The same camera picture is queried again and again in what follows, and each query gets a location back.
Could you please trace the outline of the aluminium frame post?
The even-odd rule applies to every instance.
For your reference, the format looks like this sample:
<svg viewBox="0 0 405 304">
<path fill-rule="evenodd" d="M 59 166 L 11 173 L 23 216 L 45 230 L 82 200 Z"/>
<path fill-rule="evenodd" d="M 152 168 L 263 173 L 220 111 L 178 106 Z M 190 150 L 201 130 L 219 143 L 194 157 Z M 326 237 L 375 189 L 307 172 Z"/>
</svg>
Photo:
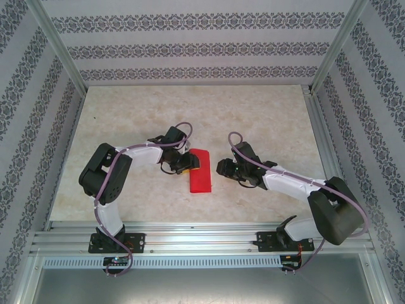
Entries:
<svg viewBox="0 0 405 304">
<path fill-rule="evenodd" d="M 327 76 L 329 70 L 331 69 L 336 57 L 340 53 L 346 43 L 347 38 L 350 36 L 357 20 L 361 16 L 365 6 L 368 4 L 369 0 L 354 0 L 347 15 L 342 21 L 336 36 L 334 37 L 319 69 L 317 70 L 314 79 L 310 85 L 310 91 L 315 94 L 319 91 L 322 83 Z"/>
<path fill-rule="evenodd" d="M 88 87 L 86 86 L 78 68 L 76 67 L 70 53 L 60 37 L 54 23 L 47 14 L 41 0 L 26 0 L 29 10 L 34 15 L 37 23 L 41 27 L 55 54 L 62 62 L 70 79 L 74 83 L 79 94 L 84 97 L 87 94 Z"/>
</svg>

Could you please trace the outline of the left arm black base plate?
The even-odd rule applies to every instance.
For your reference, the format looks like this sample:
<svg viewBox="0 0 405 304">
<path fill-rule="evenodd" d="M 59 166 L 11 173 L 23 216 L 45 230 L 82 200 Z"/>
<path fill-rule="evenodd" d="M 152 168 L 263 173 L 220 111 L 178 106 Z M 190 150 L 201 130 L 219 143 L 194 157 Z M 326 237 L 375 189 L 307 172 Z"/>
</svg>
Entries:
<svg viewBox="0 0 405 304">
<path fill-rule="evenodd" d="M 145 245 L 145 234 L 141 233 L 125 233 L 121 244 L 124 245 L 132 253 L 143 253 Z M 89 253 L 128 253 L 128 251 L 114 240 L 104 234 L 93 233 L 90 236 L 88 247 Z"/>
</svg>

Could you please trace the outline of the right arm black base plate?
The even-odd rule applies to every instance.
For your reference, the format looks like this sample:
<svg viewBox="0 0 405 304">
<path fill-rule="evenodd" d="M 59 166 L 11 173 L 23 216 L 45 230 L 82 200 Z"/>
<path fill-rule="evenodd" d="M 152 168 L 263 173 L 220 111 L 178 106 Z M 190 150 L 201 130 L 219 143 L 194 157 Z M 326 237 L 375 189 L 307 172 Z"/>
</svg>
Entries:
<svg viewBox="0 0 405 304">
<path fill-rule="evenodd" d="M 312 252 L 315 246 L 309 239 L 294 241 L 285 232 L 267 231 L 257 232 L 257 240 L 253 245 L 258 247 L 259 252 Z"/>
</svg>

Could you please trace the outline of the red cloth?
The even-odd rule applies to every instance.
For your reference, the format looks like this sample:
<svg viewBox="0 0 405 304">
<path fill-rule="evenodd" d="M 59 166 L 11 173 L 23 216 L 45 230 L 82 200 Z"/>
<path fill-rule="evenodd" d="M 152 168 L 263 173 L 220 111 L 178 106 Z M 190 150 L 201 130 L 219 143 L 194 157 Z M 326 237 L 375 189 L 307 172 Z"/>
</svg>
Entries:
<svg viewBox="0 0 405 304">
<path fill-rule="evenodd" d="M 191 149 L 190 152 L 197 156 L 199 166 L 190 171 L 190 192 L 211 193 L 211 162 L 209 151 L 203 149 Z"/>
</svg>

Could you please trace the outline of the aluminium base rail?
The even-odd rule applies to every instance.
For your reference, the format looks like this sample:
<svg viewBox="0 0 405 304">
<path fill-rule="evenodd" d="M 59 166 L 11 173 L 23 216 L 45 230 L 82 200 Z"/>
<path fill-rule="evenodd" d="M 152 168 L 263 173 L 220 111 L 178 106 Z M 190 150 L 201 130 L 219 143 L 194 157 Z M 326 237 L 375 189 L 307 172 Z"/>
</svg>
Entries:
<svg viewBox="0 0 405 304">
<path fill-rule="evenodd" d="M 31 255 L 87 255 L 96 223 L 53 221 L 35 232 Z M 276 223 L 126 222 L 127 232 L 144 233 L 144 255 L 258 255 L 257 232 L 274 231 Z"/>
</svg>

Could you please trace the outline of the grey sheet metal panel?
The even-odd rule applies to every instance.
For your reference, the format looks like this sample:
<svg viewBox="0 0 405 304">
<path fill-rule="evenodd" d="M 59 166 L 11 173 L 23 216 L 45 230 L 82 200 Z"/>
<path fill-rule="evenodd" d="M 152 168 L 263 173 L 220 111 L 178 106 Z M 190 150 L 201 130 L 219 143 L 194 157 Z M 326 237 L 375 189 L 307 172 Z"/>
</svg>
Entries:
<svg viewBox="0 0 405 304">
<path fill-rule="evenodd" d="M 42 272 L 34 304 L 375 304 L 360 276 L 327 279 L 276 269 Z"/>
</svg>

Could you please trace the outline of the aluminium table edge rail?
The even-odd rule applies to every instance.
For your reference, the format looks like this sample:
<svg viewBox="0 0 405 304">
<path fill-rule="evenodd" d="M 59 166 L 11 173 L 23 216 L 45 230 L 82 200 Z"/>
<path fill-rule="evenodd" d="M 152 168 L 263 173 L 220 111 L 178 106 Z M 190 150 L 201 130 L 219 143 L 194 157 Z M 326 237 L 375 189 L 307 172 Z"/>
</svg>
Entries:
<svg viewBox="0 0 405 304">
<path fill-rule="evenodd" d="M 322 185 L 321 189 L 309 197 L 315 224 L 321 234 L 351 234 L 364 225 L 362 214 L 358 210 L 359 204 L 343 181 L 319 103 L 308 85 L 302 85 L 301 89 L 325 173 L 324 177 L 317 178 L 317 183 Z M 352 204 L 346 201 L 347 198 L 355 202 Z"/>
</svg>

